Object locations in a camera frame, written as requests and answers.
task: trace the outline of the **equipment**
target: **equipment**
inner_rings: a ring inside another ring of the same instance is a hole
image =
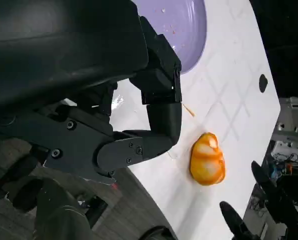
[[[261,186],[266,195],[265,206],[276,224],[283,223],[286,225],[286,240],[298,240],[298,212],[293,202],[283,192],[282,189],[276,188],[264,170],[255,161],[251,164],[251,169],[256,182]],[[227,202],[221,202],[220,208],[222,215],[234,234],[234,240],[259,240],[260,238],[253,235]]]
[[[178,142],[182,65],[130,0],[0,3],[0,139],[44,167],[104,184]],[[113,131],[117,82],[141,90],[151,130]],[[70,99],[77,106],[61,102]]]

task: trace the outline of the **white table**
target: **white table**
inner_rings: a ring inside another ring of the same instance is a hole
[[[280,105],[256,17],[248,0],[205,0],[207,40],[198,64],[181,76],[183,103],[178,144],[130,170],[148,191],[180,240],[230,240],[219,203],[243,216],[255,180],[251,162],[262,162]],[[268,86],[259,90],[264,74]],[[111,123],[116,130],[149,129],[141,94],[121,81]],[[226,177],[201,186],[189,174],[190,149],[205,131],[224,152]]]

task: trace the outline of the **orange fruit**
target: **orange fruit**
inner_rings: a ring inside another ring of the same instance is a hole
[[[226,176],[224,155],[213,133],[204,133],[193,145],[190,171],[193,178],[204,186],[218,184],[224,180]]]

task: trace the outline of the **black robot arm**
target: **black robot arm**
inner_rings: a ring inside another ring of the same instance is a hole
[[[181,61],[129,0],[55,3],[51,13],[68,15],[70,25],[46,36],[28,35],[25,27],[1,34],[0,136],[31,143],[30,154],[46,168],[112,184],[116,169],[155,158],[178,142]],[[14,21],[5,15],[25,6],[22,0],[1,6],[4,24]],[[8,72],[5,63],[13,66]],[[141,90],[150,130],[116,132],[110,124],[114,90],[127,78]],[[59,102],[65,98],[76,106]]]

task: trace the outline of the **gray floor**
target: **gray floor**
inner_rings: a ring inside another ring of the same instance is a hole
[[[10,139],[0,145],[0,165],[7,168],[23,156],[30,146],[18,139]],[[127,169],[115,174],[115,186],[107,186],[38,167],[34,174],[57,180],[73,195],[97,195],[108,203],[108,208],[93,227],[95,240],[137,240],[148,229],[168,226],[163,214],[146,191]],[[7,200],[0,200],[0,240],[31,239],[35,211],[22,214]]]

